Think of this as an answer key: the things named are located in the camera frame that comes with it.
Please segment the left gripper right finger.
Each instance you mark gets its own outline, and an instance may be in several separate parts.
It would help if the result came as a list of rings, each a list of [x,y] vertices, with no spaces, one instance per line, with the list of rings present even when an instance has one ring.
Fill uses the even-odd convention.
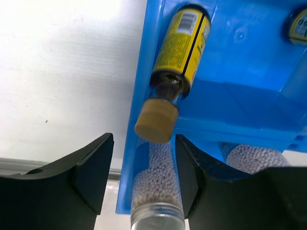
[[[234,169],[176,135],[184,216],[192,230],[304,230],[305,167]]]

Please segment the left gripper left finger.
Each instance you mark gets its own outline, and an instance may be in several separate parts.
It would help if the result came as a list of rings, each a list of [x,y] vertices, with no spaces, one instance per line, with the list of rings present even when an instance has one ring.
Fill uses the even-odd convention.
[[[3,230],[92,230],[100,215],[114,139],[105,133],[55,163],[64,172],[37,168],[0,178]]]

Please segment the yellow-label sauce bottle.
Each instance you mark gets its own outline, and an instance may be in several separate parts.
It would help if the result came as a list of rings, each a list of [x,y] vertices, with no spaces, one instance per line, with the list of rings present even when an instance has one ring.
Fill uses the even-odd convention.
[[[307,6],[296,8],[286,19],[284,36],[292,44],[307,45]]]
[[[154,143],[167,143],[179,116],[178,104],[190,93],[211,29],[206,9],[182,5],[172,17],[156,58],[136,134]]]

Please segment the silver-lid bead jar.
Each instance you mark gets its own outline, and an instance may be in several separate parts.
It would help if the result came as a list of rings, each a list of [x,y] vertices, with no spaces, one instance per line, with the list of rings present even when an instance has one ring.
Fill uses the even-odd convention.
[[[282,153],[276,149],[228,142],[219,142],[218,146],[226,164],[245,173],[255,174],[269,167],[290,165]]]
[[[183,230],[185,220],[171,142],[139,140],[134,163],[130,224],[133,230]]]

